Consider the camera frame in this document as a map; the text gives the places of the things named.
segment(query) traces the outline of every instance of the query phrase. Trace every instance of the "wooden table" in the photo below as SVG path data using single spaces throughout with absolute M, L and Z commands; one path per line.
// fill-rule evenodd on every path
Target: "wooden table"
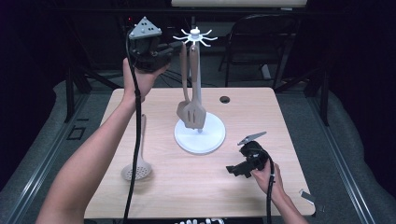
M 103 120 L 119 104 L 123 90 L 115 90 Z M 221 96 L 230 97 L 228 104 Z M 256 141 L 280 166 L 284 188 L 303 215 L 315 207 L 300 196 L 309 192 L 278 102 L 269 88 L 203 88 L 203 105 L 224 123 L 223 144 L 208 155 L 192 155 L 180 148 L 174 137 L 177 105 L 182 89 L 153 89 L 143 103 L 147 128 L 143 158 L 151 174 L 135 182 L 131 218 L 262 217 L 266 215 L 265 194 L 255 179 L 227 172 L 245 158 L 236 144 L 246 135 L 266 131 Z M 94 194 L 85 218 L 120 218 L 126 204 L 129 181 L 120 171 L 132 162 L 135 117 L 131 119 L 119 149 Z M 279 216 L 272 206 L 273 216 Z
M 172 7 L 305 7 L 306 0 L 172 0 Z

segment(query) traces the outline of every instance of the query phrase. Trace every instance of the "human arm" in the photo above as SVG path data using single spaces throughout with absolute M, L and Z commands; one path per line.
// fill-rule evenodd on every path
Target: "human arm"
M 286 194 L 283 189 L 282 176 L 280 175 L 280 169 L 278 164 L 274 164 L 275 166 L 275 183 L 271 192 L 271 199 L 280 215 L 282 216 L 285 223 L 293 223 L 293 224 L 305 224 L 308 223 L 306 219 L 301 215 L 301 213 L 297 210 L 293 201 Z M 264 193 L 268 192 L 268 181 L 270 178 L 270 162 L 265 163 L 265 167 L 263 170 L 253 170 L 251 171 L 252 175 L 256 178 L 259 187 L 264 191 Z
M 134 80 L 128 61 L 122 65 L 124 94 L 119 106 L 67 160 L 55 177 L 36 223 L 83 223 L 84 213 L 111 163 L 136 110 Z M 142 100 L 167 66 L 152 74 L 135 69 Z

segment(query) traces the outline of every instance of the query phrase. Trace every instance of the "spatula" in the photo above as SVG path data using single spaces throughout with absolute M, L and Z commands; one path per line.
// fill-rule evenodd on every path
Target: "spatula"
M 183 109 L 190 103 L 189 93 L 187 92 L 187 50 L 186 44 L 183 43 L 181 46 L 180 52 L 180 69 L 181 69 L 181 83 L 183 86 L 183 93 L 184 93 L 184 101 L 178 103 L 177 106 L 177 115 L 178 117 L 185 122 L 183 117 Z
M 183 120 L 186 128 L 192 129 L 203 129 L 205 125 L 206 110 L 201 105 L 199 100 L 199 94 L 201 90 L 198 90 L 198 56 L 199 48 L 195 45 L 190 47 L 190 70 L 191 70 L 191 81 L 192 81 L 192 100 L 183 109 Z
M 146 130 L 146 115 L 143 114 L 139 153 L 137 154 L 136 176 L 134 178 L 135 180 L 142 179 L 147 175 L 149 175 L 149 173 L 151 172 L 151 165 L 148 162 L 144 161 L 142 158 L 142 150 L 143 150 L 142 145 L 143 145 L 143 136 L 145 130 Z M 132 171 L 133 171 L 133 165 L 129 164 L 122 169 L 121 175 L 124 179 L 131 180 Z

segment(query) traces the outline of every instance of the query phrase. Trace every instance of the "white round base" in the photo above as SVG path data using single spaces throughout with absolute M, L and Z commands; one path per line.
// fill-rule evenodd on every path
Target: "white round base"
M 202 130 L 186 128 L 180 119 L 175 127 L 175 138 L 184 150 L 193 154 L 207 154 L 223 143 L 225 126 L 218 117 L 206 112 L 205 125 Z

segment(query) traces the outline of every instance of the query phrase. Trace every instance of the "gray triangular object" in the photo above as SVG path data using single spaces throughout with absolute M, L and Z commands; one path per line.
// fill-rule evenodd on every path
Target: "gray triangular object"
M 151 23 L 144 17 L 138 24 L 135 25 L 132 32 L 129 34 L 130 39 L 141 39 L 144 37 L 151 37 L 161 35 L 163 32 L 160 28 Z

